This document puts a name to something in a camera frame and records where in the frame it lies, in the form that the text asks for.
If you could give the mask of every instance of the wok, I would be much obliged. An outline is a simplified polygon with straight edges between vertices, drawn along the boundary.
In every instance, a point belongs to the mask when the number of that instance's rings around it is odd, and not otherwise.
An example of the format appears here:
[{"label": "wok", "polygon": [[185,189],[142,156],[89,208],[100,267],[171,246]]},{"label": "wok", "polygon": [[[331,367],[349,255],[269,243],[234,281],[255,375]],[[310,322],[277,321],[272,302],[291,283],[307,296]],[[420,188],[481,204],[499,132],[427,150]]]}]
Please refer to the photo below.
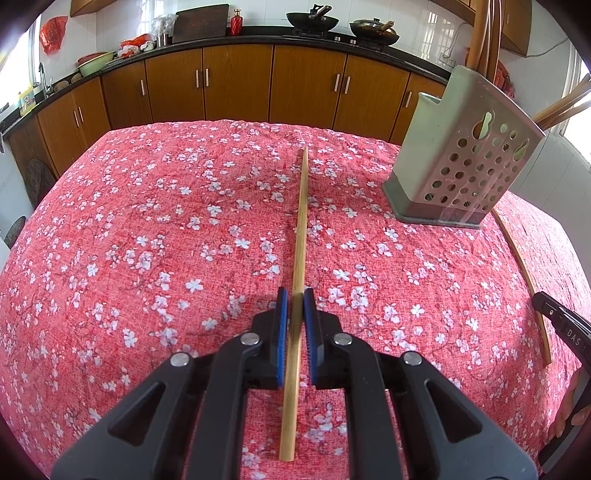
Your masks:
[{"label": "wok", "polygon": [[299,30],[313,30],[318,32],[328,32],[337,26],[338,18],[326,17],[324,14],[332,10],[330,5],[314,5],[310,13],[289,13],[287,19],[289,23]]},{"label": "wok", "polygon": [[397,35],[396,31],[392,28],[394,22],[380,22],[379,18],[373,20],[355,20],[349,24],[351,32],[356,37],[370,40],[382,45],[392,45],[396,43],[400,36]]}]

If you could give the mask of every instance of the wooden chopstick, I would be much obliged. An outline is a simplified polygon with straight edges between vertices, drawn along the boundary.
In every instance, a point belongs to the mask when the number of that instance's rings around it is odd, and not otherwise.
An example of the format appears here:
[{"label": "wooden chopstick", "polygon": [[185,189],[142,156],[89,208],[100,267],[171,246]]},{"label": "wooden chopstick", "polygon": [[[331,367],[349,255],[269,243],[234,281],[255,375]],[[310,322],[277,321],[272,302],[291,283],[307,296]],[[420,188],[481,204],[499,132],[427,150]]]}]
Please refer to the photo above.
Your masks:
[{"label": "wooden chopstick", "polygon": [[467,67],[476,72],[478,71],[478,63],[480,61],[480,55],[482,54],[482,47],[484,46],[490,4],[491,0],[480,0],[478,2],[478,9],[476,10],[474,30],[472,31],[472,42],[470,43],[470,53],[468,54],[467,63]]},{"label": "wooden chopstick", "polygon": [[480,60],[478,61],[478,73],[486,77],[488,70],[488,56],[491,51],[491,10],[493,8],[494,0],[490,1],[488,16],[486,18],[486,30],[484,33],[484,43],[482,44],[482,52],[480,53]]},{"label": "wooden chopstick", "polygon": [[583,112],[584,110],[586,110],[590,106],[591,106],[591,100],[589,100],[588,102],[585,102],[585,103],[581,103],[581,105],[575,106],[575,107],[571,108],[570,110],[566,110],[565,112],[561,113],[560,115],[556,115],[556,116],[548,118],[547,120],[545,120],[542,123],[542,125],[539,125],[539,127],[542,130],[549,130],[553,126],[561,124],[562,122],[569,119],[570,117],[575,116],[577,113]]},{"label": "wooden chopstick", "polygon": [[301,325],[306,274],[306,235],[308,224],[308,147],[301,161],[300,198],[295,230],[295,262],[291,286],[291,316],[288,331],[287,363],[283,390],[283,417],[279,460],[292,462],[296,455],[297,402],[300,392]]},{"label": "wooden chopstick", "polygon": [[564,111],[571,108],[581,98],[583,98],[589,91],[591,91],[591,74],[585,75],[583,80],[570,92],[567,96],[562,97],[557,102],[553,103],[549,107],[542,110],[540,113],[535,114],[532,120],[536,124],[544,123],[546,119],[552,116],[560,115]]},{"label": "wooden chopstick", "polygon": [[486,78],[489,82],[495,83],[496,67],[499,63],[499,50],[501,48],[501,0],[491,0],[492,27],[491,27],[491,50],[488,54],[488,68]]},{"label": "wooden chopstick", "polygon": [[[509,245],[509,249],[515,257],[517,265],[519,265],[519,269],[521,270],[521,274],[523,275],[525,284],[527,285],[527,290],[530,293],[530,297],[533,297],[535,294],[534,282],[531,280],[530,273],[527,271],[527,268],[525,267],[525,262],[523,261],[523,258],[521,257],[521,254],[519,253],[519,250],[517,249],[517,246],[513,241],[513,237],[509,233],[509,230],[507,229],[505,222],[501,220],[499,212],[497,212],[494,208],[491,209],[491,212],[492,216],[496,220],[496,224],[499,226],[499,229],[501,230],[503,236],[505,237],[505,240],[507,241],[507,244]],[[544,359],[544,366],[546,367],[552,363],[552,351],[550,350],[550,342],[548,341],[548,332],[546,331],[546,324],[544,323],[544,318],[542,317],[542,314],[536,311],[535,316],[538,320],[538,326],[540,327],[540,335],[542,336],[542,345],[544,347],[544,351],[542,352],[542,358]]]}]

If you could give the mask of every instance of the black countertop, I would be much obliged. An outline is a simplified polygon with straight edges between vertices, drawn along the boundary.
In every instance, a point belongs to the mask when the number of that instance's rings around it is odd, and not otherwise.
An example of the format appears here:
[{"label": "black countertop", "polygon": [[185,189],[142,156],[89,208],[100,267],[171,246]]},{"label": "black countertop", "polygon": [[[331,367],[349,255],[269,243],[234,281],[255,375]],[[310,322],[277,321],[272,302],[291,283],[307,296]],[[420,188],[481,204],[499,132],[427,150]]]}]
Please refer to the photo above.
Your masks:
[{"label": "black countertop", "polygon": [[[292,28],[290,27],[244,27],[242,34],[237,37],[216,37],[207,38],[205,40],[195,40],[185,43],[177,43],[174,45],[155,48],[145,53],[134,55],[128,59],[115,60],[107,68],[100,70],[99,72],[88,75],[87,77],[74,82],[67,87],[63,88],[57,93],[50,95],[47,99],[42,100],[42,93],[37,94],[37,104],[33,107],[25,116],[19,117],[18,109],[10,114],[4,120],[5,128],[0,128],[0,132],[3,135],[9,135],[10,132],[18,128],[20,125],[25,123],[27,119],[32,118],[34,114],[39,113],[47,105],[50,105],[58,98],[67,94],[74,88],[82,85],[84,82],[88,82],[95,77],[103,75],[104,73],[110,72],[111,70],[118,69],[119,67],[129,65],[136,61],[143,61],[151,57],[158,55],[165,55],[175,51],[191,50],[193,48],[203,47],[214,47],[219,45],[234,45],[234,44],[272,44],[272,45],[294,45],[301,47],[312,47],[312,48],[323,48],[324,50],[339,51],[342,53],[350,53],[358,57],[363,57],[370,60],[379,61],[387,65],[399,67],[409,72],[415,72],[428,77],[436,82],[440,82],[444,85],[447,84],[451,72],[431,63],[427,60],[421,59],[411,53],[399,50],[393,47],[385,47],[383,51],[370,50],[358,45],[351,45],[349,40],[358,40],[356,37],[345,34],[338,34],[329,32],[329,38],[317,39],[317,38],[303,38],[294,37],[291,35]],[[332,40],[334,37],[340,37],[340,41]]]}]

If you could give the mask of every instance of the window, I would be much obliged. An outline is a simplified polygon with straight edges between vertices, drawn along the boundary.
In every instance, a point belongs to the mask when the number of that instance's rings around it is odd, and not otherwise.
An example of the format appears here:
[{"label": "window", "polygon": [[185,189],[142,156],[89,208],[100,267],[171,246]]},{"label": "window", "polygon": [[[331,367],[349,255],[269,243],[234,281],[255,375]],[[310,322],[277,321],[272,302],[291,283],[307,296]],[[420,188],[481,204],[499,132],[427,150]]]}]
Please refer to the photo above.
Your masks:
[{"label": "window", "polygon": [[7,102],[11,105],[18,102],[19,92],[36,81],[40,24],[39,16],[31,28],[18,39],[6,60],[0,63],[0,108]]},{"label": "window", "polygon": [[[584,63],[581,63],[580,79],[589,73],[589,69]],[[591,93],[587,94],[576,105],[581,105],[591,100]],[[589,135],[589,125],[591,125],[591,109],[570,118],[568,126],[564,132],[564,137],[570,141],[574,147],[579,150],[582,156],[591,163],[591,136]]]}]

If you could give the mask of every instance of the table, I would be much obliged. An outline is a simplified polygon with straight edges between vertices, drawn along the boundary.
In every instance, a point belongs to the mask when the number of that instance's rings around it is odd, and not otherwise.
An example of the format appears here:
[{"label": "table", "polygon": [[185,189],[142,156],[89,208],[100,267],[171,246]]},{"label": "table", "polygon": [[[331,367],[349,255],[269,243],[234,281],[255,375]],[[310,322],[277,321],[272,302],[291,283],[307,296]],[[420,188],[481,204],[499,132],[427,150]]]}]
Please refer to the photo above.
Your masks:
[{"label": "table", "polygon": [[[290,287],[299,165],[310,150],[306,284],[377,351],[428,358],[528,453],[574,356],[548,326],[494,218],[481,230],[404,225],[381,183],[398,147],[246,122],[107,133],[57,182],[0,277],[0,411],[48,473],[56,457],[175,351],[212,352]],[[591,318],[560,225],[507,193],[498,204],[537,287]],[[246,479],[348,477],[341,392],[301,375],[296,461],[277,460],[281,392],[249,396]]]}]

